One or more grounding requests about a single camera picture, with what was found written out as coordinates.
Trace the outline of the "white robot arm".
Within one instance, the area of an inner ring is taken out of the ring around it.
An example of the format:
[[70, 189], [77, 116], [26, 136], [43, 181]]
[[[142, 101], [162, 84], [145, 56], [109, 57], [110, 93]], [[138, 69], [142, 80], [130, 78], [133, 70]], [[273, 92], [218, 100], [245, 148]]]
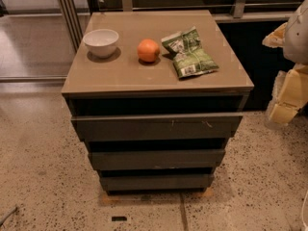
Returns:
[[281, 47], [284, 58], [295, 64], [288, 72], [278, 72], [266, 110], [268, 127], [280, 128], [308, 103], [308, 0], [262, 43], [270, 48]]

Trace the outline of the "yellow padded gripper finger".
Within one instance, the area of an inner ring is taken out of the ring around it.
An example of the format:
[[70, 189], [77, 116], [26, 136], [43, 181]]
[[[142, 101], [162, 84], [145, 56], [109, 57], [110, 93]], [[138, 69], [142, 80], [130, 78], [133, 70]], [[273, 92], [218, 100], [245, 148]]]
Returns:
[[275, 77], [272, 100], [266, 110], [268, 125], [287, 125], [308, 103], [308, 65], [295, 64]]
[[262, 44], [270, 48], [283, 47], [286, 26], [287, 26], [287, 23], [281, 24], [273, 32], [265, 36], [265, 38], [262, 41]]

